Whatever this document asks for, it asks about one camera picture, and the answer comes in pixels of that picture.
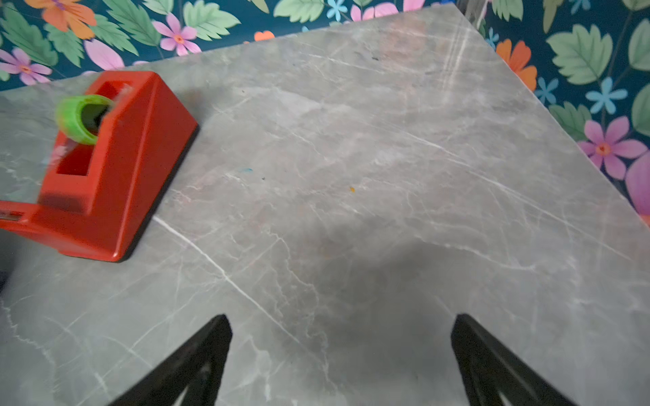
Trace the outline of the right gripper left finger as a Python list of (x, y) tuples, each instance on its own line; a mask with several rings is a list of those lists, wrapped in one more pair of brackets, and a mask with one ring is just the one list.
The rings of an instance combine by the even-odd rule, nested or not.
[(112, 404), (215, 405), (232, 338), (227, 316), (215, 316)]

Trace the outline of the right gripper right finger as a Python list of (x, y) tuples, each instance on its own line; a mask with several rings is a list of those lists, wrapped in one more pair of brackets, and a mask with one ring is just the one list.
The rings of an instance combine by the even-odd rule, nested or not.
[(455, 318), (451, 344), (470, 405), (574, 404), (468, 314)]

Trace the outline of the red tape dispenser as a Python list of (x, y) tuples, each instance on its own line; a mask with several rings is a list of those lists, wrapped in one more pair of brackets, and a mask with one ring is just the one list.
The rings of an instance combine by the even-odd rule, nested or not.
[(154, 72), (105, 72), (78, 99), (96, 131), (82, 142), (59, 125), (62, 157), (44, 177), (37, 203), (4, 201), (1, 227), (62, 255), (127, 260), (199, 125)]

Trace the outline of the green tape roll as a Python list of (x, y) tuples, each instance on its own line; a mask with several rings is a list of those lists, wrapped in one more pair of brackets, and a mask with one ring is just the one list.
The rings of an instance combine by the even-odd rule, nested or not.
[(103, 117), (114, 101), (101, 95), (82, 95), (65, 98), (56, 109), (59, 131), (80, 145), (96, 145)]

